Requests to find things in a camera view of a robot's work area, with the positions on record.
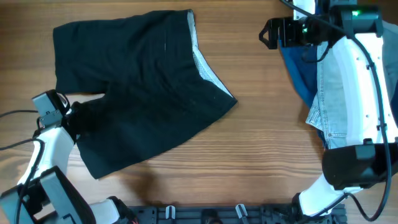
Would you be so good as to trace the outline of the black shorts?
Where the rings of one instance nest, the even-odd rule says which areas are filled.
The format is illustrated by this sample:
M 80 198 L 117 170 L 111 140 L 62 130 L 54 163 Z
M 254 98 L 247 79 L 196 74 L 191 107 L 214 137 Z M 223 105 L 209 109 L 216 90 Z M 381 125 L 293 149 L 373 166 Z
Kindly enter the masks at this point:
M 99 101 L 96 140 L 76 142 L 95 179 L 185 143 L 237 102 L 198 48 L 191 9 L 70 22 L 53 46 L 56 90 Z

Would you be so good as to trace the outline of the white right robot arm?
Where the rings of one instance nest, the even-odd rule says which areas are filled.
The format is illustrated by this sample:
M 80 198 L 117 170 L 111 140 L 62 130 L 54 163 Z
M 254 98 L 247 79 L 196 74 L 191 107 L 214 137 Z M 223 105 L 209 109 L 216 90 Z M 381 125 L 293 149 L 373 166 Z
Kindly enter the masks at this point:
M 384 184 L 376 220 L 397 172 L 397 122 L 391 109 L 384 21 L 375 5 L 356 1 L 286 1 L 290 17 L 269 19 L 259 40 L 281 49 L 307 123 L 324 143 L 321 176 L 292 205 L 299 222 L 331 213 L 346 198 Z

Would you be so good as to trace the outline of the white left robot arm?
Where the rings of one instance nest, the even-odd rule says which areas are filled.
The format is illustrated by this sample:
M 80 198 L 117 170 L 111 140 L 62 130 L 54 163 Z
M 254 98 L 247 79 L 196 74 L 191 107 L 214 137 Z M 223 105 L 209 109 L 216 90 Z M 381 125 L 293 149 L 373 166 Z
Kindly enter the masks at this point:
M 32 99 L 38 129 L 29 142 L 34 151 L 25 174 L 1 194 L 1 209 L 10 223 L 117 223 L 117 201 L 108 198 L 88 204 L 67 179 L 69 155 L 76 135 L 68 126 L 70 103 L 49 90 Z

